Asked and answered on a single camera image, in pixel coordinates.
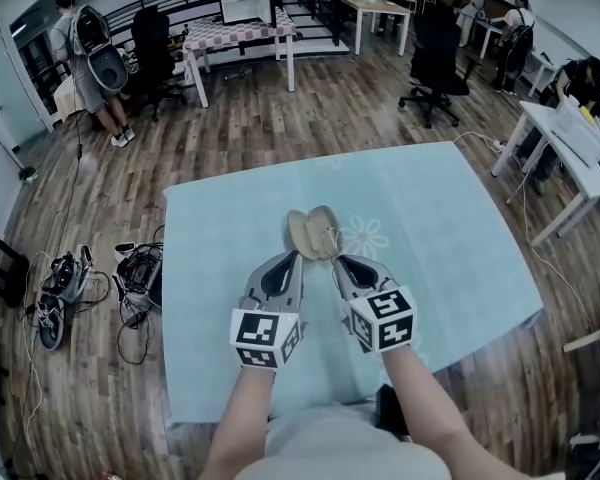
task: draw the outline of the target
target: shorts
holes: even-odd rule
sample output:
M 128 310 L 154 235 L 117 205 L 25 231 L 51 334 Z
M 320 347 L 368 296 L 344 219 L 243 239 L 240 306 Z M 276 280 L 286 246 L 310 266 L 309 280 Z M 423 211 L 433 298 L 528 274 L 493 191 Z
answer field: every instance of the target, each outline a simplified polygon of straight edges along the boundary
M 105 100 L 112 98 L 120 92 L 110 91 L 109 89 L 102 87 L 91 71 L 85 73 L 85 75 L 76 82 L 76 90 L 78 91 L 78 94 L 80 94 L 89 114 L 93 114 L 100 110 L 105 105 Z

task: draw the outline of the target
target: white sneaker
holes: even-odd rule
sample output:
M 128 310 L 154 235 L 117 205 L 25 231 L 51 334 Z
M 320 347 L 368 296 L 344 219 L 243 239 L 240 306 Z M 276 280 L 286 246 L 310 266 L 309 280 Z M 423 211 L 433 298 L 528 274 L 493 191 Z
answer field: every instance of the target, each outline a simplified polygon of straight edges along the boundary
M 136 138 L 136 134 L 133 133 L 131 127 L 129 127 L 129 129 L 126 132 L 124 132 L 124 138 L 127 139 L 127 142 L 131 142 L 133 139 Z
M 117 148 L 123 148 L 127 144 L 129 144 L 129 141 L 127 140 L 126 135 L 121 135 L 119 139 L 116 139 L 115 136 L 111 137 L 112 146 L 115 146 Z

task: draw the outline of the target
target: black office chair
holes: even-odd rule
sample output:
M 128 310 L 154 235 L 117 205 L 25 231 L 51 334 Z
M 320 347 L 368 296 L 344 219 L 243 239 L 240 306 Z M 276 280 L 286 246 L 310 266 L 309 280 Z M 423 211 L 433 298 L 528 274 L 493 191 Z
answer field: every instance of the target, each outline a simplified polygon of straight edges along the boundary
M 153 104 L 154 121 L 158 120 L 158 106 L 164 99 L 187 99 L 182 86 L 166 83 L 173 79 L 175 60 L 169 53 L 169 17 L 158 11 L 157 6 L 141 9 L 133 18 L 131 36 L 135 42 L 135 54 L 140 67 L 141 91 Z
M 460 28 L 449 18 L 447 12 L 427 13 L 414 18 L 416 31 L 416 50 L 411 61 L 411 76 L 419 83 L 414 84 L 411 96 L 400 98 L 398 105 L 404 108 L 407 101 L 418 105 L 425 103 L 425 126 L 431 128 L 433 107 L 449 115 L 453 126 L 460 119 L 449 110 L 451 96 L 467 96 L 467 79 L 475 67 L 476 60 L 469 57 L 469 67 L 464 78 L 456 74 L 456 51 L 460 42 Z

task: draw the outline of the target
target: ceiling light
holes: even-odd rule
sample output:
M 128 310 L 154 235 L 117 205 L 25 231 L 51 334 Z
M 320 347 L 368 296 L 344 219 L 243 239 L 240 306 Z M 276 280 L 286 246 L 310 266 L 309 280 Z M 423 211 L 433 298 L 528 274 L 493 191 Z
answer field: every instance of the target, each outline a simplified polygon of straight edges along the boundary
M 11 32 L 11 37 L 16 37 L 20 32 L 22 32 L 25 28 L 27 28 L 27 24 L 23 23 L 16 30 Z

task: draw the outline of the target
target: light blue tablecloth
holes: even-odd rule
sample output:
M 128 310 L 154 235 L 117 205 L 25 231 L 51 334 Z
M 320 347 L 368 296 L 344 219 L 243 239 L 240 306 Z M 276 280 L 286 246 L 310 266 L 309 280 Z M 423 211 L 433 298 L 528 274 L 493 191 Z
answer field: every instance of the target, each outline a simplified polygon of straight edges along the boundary
M 163 332 L 172 422 L 217 422 L 239 372 L 231 311 L 284 250 L 289 210 L 329 205 L 345 251 L 384 263 L 417 302 L 414 348 L 432 371 L 542 308 L 518 246 L 452 143 L 253 169 L 170 187 Z M 388 378 L 341 323 L 328 262 L 305 264 L 305 338 L 276 378 L 273 414 L 373 395 Z

